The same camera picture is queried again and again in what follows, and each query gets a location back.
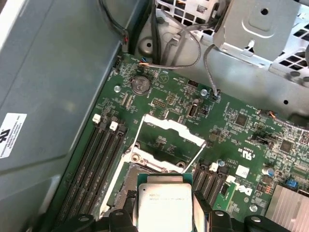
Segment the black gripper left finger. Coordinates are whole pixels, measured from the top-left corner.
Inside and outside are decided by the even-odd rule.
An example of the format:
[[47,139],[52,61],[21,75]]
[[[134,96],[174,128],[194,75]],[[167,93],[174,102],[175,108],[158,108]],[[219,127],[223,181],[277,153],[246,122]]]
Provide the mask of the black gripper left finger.
[[56,228],[54,232],[136,232],[133,225],[133,208],[137,192],[130,190],[126,195],[124,208],[116,209],[107,217],[96,220],[93,215],[80,214]]

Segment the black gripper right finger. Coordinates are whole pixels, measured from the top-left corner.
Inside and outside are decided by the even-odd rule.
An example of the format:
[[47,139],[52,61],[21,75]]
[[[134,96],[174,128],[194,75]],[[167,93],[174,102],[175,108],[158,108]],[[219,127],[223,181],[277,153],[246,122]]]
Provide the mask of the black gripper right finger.
[[213,210],[199,191],[193,193],[193,224],[196,232],[273,232],[274,223],[259,216],[248,216],[243,222],[227,212]]

